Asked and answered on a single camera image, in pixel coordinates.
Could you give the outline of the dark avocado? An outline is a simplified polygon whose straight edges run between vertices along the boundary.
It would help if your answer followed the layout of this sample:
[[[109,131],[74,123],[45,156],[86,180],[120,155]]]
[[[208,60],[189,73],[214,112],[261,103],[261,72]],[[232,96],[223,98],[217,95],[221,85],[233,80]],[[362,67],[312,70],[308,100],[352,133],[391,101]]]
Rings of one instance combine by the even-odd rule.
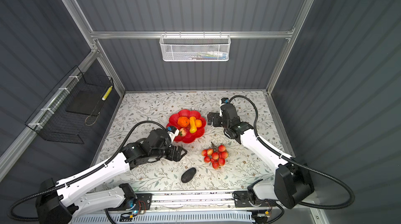
[[[197,170],[196,170],[196,168],[190,168],[190,169],[188,169],[187,171],[185,171],[183,174],[182,174],[182,176],[181,176],[181,182],[182,183],[188,183],[188,182],[190,182],[193,178],[194,178],[194,176],[196,175],[196,172],[197,172]]]

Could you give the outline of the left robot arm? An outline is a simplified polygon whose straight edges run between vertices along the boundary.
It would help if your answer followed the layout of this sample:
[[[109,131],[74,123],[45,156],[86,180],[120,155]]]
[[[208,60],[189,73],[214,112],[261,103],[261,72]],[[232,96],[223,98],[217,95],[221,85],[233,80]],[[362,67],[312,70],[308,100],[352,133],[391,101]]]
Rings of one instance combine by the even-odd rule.
[[[42,187],[56,185],[60,189],[37,198],[39,223],[68,224],[74,218],[103,209],[125,210],[132,215],[145,211],[146,204],[127,183],[101,192],[93,193],[92,189],[141,165],[163,158],[180,161],[187,151],[172,144],[179,135],[175,127],[152,130],[148,137],[125,145],[114,158],[58,182],[44,182]]]

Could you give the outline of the yellow corn-like fruit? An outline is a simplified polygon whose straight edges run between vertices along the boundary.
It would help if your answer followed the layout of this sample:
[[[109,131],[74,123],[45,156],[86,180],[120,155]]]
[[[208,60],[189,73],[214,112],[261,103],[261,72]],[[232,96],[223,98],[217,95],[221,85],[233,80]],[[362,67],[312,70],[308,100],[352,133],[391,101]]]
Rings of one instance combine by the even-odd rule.
[[[194,133],[196,133],[197,132],[197,125],[196,125],[196,117],[194,117],[194,116],[191,116],[190,118],[189,118],[189,120],[190,120],[190,133],[191,134],[194,134]]]

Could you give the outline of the small orange tangerine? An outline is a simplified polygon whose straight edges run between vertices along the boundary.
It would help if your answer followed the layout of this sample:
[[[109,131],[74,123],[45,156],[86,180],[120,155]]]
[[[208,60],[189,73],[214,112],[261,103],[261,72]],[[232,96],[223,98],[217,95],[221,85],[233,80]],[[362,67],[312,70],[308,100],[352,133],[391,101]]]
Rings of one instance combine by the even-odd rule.
[[[202,125],[203,125],[203,123],[202,123],[201,120],[199,120],[199,119],[196,119],[196,120],[195,120],[195,126],[196,126],[197,128],[201,128]]]

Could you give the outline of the red lychee bunch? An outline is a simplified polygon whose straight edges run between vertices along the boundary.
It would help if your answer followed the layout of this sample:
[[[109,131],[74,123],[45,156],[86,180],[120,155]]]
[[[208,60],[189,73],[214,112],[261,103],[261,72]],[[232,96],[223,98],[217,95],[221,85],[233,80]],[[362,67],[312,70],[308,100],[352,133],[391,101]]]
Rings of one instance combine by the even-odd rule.
[[[225,145],[216,145],[211,142],[209,148],[201,151],[201,156],[205,163],[211,164],[215,170],[218,170],[226,164],[229,153]]]

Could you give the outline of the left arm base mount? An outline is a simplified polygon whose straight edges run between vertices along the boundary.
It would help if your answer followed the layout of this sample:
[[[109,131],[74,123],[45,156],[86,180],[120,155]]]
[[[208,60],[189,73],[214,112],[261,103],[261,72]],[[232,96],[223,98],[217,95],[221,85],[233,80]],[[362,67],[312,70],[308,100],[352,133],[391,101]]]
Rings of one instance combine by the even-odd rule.
[[[152,202],[152,194],[140,193],[134,198],[124,200],[123,203],[116,208],[108,208],[109,211],[146,211],[150,209]]]

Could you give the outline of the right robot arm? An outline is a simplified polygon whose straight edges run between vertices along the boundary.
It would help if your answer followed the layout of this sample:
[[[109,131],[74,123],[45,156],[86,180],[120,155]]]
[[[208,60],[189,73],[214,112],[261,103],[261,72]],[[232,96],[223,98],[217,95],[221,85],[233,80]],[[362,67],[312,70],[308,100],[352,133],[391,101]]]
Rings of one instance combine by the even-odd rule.
[[[274,173],[273,183],[259,180],[249,186],[248,192],[253,201],[275,200],[292,209],[314,192],[309,170],[288,162],[286,158],[292,160],[293,157],[256,134],[255,127],[242,121],[230,102],[221,104],[219,113],[208,113],[207,124],[223,128],[226,137],[256,154]]]

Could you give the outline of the orange bell pepper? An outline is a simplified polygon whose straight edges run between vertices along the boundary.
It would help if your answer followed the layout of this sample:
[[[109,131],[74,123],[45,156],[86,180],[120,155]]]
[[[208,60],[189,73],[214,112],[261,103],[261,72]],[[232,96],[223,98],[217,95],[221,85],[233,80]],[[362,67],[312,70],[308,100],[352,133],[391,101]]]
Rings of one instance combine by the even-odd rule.
[[[180,116],[177,120],[177,124],[182,128],[187,128],[190,125],[190,119],[185,116]]]

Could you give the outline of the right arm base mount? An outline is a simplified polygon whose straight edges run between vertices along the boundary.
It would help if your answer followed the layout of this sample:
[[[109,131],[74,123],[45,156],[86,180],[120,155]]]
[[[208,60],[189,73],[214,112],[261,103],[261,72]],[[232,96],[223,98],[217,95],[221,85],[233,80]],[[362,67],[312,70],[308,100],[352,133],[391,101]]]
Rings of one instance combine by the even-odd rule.
[[[234,199],[236,208],[251,208],[251,207],[265,207],[272,208],[275,199],[259,199],[253,192],[250,191],[234,191],[231,194]]]

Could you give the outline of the red-yellow strawberry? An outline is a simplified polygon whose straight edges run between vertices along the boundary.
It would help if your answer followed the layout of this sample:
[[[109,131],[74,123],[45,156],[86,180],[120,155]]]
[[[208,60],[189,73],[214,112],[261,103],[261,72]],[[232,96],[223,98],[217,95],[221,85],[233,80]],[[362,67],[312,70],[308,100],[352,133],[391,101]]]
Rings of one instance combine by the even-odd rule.
[[[179,132],[179,136],[180,137],[185,137],[185,136],[187,136],[188,135],[188,128],[181,128],[180,129],[180,132]]]

